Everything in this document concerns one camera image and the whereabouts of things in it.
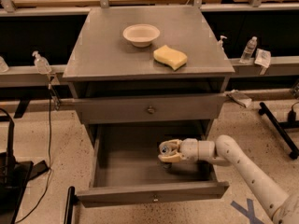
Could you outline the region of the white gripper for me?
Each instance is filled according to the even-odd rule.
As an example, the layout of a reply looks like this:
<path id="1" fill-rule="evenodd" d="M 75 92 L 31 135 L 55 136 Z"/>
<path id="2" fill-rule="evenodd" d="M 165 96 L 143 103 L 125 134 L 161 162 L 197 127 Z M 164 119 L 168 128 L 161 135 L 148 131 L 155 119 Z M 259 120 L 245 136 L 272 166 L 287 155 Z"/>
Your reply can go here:
<path id="1" fill-rule="evenodd" d="M 187 138 L 182 142 L 179 139 L 164 141 L 159 145 L 159 149 L 161 152 L 171 152 L 173 150 L 179 150 L 180 152 L 170 155 L 159 154 L 158 159 L 162 162 L 198 162 L 199 160 L 199 146 L 196 139 Z"/>

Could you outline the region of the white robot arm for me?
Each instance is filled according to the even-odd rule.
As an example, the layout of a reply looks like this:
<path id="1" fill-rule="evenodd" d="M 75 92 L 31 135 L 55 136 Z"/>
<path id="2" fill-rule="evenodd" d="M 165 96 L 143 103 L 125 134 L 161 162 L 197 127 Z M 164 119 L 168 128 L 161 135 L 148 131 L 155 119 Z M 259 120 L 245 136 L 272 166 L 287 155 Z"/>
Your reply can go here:
<path id="1" fill-rule="evenodd" d="M 289 195 L 260 169 L 228 135 L 215 141 L 173 139 L 159 145 L 158 159 L 165 163 L 207 161 L 233 165 L 274 224 L 299 224 L 299 194 Z"/>

